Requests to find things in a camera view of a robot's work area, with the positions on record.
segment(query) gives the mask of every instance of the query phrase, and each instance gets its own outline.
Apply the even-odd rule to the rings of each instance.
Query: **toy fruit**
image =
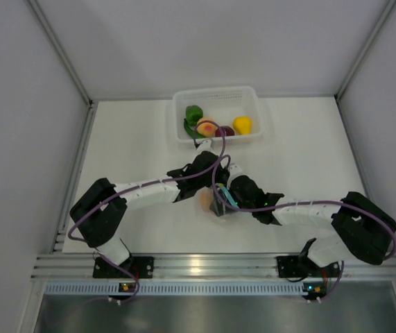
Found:
[[[213,202],[213,190],[212,189],[204,189],[200,193],[199,197],[200,207],[203,209],[204,212],[210,211],[210,206]]]
[[[232,137],[234,136],[234,130],[230,126],[221,126],[221,130],[223,131],[224,135],[226,137]],[[214,133],[215,137],[222,137],[220,130],[216,130]]]
[[[250,134],[252,131],[252,119],[247,116],[237,117],[233,121],[233,127],[241,135]]]
[[[189,124],[187,123],[187,120],[184,118],[184,129],[187,132],[190,137],[195,138],[195,139],[203,139],[205,138],[204,135],[201,135],[199,133],[196,133],[193,128],[190,128]]]
[[[203,109],[197,105],[189,105],[185,109],[185,119],[190,126],[196,126],[198,120],[204,116]]]
[[[216,131],[216,126],[212,123],[202,123],[205,120],[214,121],[213,118],[201,118],[196,124],[196,128],[199,134],[204,135],[205,137],[212,137]]]

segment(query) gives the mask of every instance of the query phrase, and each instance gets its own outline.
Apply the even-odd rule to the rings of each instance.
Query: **yellow pepper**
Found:
[[[247,116],[237,117],[233,121],[233,128],[241,135],[252,132],[252,119]]]

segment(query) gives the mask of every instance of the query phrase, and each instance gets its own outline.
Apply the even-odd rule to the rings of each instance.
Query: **green pepper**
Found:
[[[198,120],[204,116],[203,109],[197,105],[189,105],[185,109],[185,119],[190,126],[196,126]]]
[[[192,139],[193,138],[195,138],[195,139],[204,139],[205,138],[204,135],[201,135],[201,134],[195,132],[192,128],[190,128],[190,126],[185,118],[184,118],[184,129],[187,132],[187,134],[190,135],[190,137]]]

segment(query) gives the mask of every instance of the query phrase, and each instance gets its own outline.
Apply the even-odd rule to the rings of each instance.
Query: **yellow fruit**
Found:
[[[199,134],[204,135],[205,137],[212,137],[213,134],[216,132],[216,126],[212,123],[203,123],[205,120],[214,121],[212,118],[204,117],[199,119],[198,123],[196,124],[197,131]]]
[[[247,116],[237,117],[233,121],[233,128],[241,135],[252,132],[252,119]]]

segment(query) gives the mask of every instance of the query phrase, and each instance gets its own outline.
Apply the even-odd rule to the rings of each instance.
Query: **metal floor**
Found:
[[[45,296],[35,333],[396,333],[389,282],[343,282],[321,305],[267,296],[150,296],[120,307],[97,300],[72,312],[90,298]]]

